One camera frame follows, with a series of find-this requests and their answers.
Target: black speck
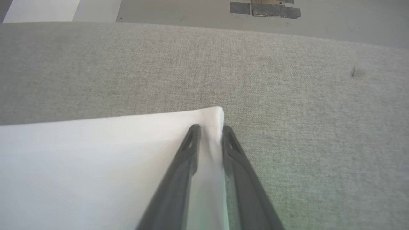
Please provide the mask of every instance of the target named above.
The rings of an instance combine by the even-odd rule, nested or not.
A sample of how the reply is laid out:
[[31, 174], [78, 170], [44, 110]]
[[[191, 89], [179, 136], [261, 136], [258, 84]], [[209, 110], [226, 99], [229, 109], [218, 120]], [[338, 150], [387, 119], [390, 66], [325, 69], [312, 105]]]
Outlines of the black speck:
[[352, 71], [351, 71], [351, 77], [354, 77], [355, 76], [355, 66], [352, 68]]

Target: woven fabric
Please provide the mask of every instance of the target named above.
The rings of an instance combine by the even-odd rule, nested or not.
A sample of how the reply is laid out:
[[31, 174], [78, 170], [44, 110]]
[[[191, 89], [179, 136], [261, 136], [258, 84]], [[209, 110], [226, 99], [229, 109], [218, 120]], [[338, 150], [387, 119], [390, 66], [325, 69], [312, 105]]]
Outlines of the woven fabric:
[[0, 124], [222, 106], [283, 225], [409, 225], [409, 51], [149, 24], [0, 25]]

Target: white cloth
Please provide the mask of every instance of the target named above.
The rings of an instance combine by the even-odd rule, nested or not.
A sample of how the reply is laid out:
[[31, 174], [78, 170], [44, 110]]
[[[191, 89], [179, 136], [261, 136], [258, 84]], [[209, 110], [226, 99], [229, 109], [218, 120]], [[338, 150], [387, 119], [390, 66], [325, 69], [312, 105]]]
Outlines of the white cloth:
[[226, 229], [223, 118], [213, 107], [0, 126], [0, 229], [134, 230], [193, 124], [187, 229]]

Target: gray fabric surface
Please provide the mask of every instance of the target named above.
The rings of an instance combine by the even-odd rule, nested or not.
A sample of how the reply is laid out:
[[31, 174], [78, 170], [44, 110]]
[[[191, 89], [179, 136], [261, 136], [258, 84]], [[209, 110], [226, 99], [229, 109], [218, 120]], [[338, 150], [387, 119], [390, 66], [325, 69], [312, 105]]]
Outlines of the gray fabric surface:
[[287, 230], [409, 226], [408, 50], [27, 23], [0, 25], [0, 53], [0, 124], [222, 106]]

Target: stain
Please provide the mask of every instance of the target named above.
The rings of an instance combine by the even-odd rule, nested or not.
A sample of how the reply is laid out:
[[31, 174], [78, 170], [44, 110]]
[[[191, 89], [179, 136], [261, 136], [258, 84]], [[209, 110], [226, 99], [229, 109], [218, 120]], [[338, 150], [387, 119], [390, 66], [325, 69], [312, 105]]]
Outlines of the stain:
[[356, 68], [355, 66], [352, 68], [351, 77], [353, 78], [360, 78], [365, 76], [365, 70], [361, 68]]

